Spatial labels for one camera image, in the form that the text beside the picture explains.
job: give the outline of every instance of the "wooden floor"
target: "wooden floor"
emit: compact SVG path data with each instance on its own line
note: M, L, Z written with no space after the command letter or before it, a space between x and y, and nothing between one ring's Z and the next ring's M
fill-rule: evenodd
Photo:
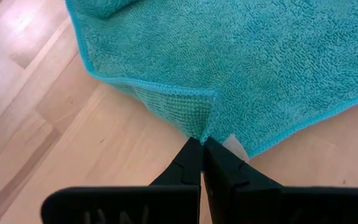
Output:
M85 72L63 0L0 0L0 223L40 223L60 188L147 185L185 142ZM250 164L282 184L358 186L358 106Z

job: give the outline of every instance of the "floor plank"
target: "floor plank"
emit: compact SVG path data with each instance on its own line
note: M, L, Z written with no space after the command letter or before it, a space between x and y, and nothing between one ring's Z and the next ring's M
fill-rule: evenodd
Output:
M81 57L77 54L53 83L36 110L53 127L64 133L98 85L99 81L85 71Z
M60 134L37 113L30 113L0 153L0 217L30 179Z
M0 153L27 114L35 108L77 52L73 28L67 24L23 89L0 117Z
M64 0L15 0L0 13L0 46L26 68L67 17Z

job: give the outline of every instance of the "towel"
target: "towel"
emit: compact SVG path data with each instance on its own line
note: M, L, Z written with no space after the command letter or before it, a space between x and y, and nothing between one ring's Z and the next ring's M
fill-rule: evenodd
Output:
M250 157L358 103L356 0L67 0L92 76Z

